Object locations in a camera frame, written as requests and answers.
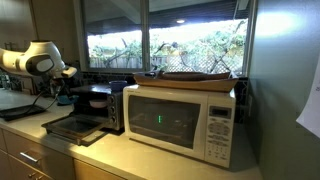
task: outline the microwave keypad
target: microwave keypad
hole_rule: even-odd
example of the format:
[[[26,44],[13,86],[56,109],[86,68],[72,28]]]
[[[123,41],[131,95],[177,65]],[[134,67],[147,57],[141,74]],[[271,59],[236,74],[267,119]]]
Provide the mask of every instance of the microwave keypad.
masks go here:
[[[231,112],[228,112],[228,116],[224,118],[221,117],[221,113],[219,116],[209,114],[205,154],[208,162],[225,167],[229,166],[233,128],[233,121],[228,119],[231,118]]]

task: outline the window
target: window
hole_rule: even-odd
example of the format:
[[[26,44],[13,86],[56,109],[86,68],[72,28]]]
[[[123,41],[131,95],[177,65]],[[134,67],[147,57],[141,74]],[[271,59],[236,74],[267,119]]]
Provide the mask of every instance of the window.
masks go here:
[[[76,6],[83,71],[244,74],[249,0],[81,0]]]

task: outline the cabinet drawer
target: cabinet drawer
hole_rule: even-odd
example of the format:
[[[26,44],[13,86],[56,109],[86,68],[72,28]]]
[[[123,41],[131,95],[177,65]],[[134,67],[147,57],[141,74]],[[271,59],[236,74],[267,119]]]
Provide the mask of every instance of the cabinet drawer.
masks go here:
[[[77,180],[123,180],[123,178],[101,170],[77,159],[74,160]]]
[[[73,159],[65,154],[42,146],[8,131],[3,131],[8,154],[53,179],[73,180]]]
[[[2,129],[0,129],[0,149],[2,149],[3,151],[7,151],[6,144],[5,144],[4,138],[3,138]]]
[[[12,179],[8,154],[0,150],[0,179]]]
[[[52,180],[50,177],[45,174],[37,171],[36,169],[24,164],[18,159],[9,155],[9,161],[12,169],[19,169],[19,171],[15,171],[13,174],[14,180]]]

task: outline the green light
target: green light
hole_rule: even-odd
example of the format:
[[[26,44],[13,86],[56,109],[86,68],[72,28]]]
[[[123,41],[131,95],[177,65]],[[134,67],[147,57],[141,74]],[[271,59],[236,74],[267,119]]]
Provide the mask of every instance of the green light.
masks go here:
[[[162,116],[161,115],[158,116],[158,123],[162,123]]]

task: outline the wooden tray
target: wooden tray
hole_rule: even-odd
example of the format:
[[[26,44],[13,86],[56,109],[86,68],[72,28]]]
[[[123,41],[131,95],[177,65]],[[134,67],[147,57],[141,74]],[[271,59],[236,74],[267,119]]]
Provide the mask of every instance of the wooden tray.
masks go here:
[[[207,74],[206,80],[168,80],[161,78],[161,73],[135,73],[133,78],[142,86],[166,87],[176,89],[191,89],[201,91],[230,92],[238,82],[234,73]]]

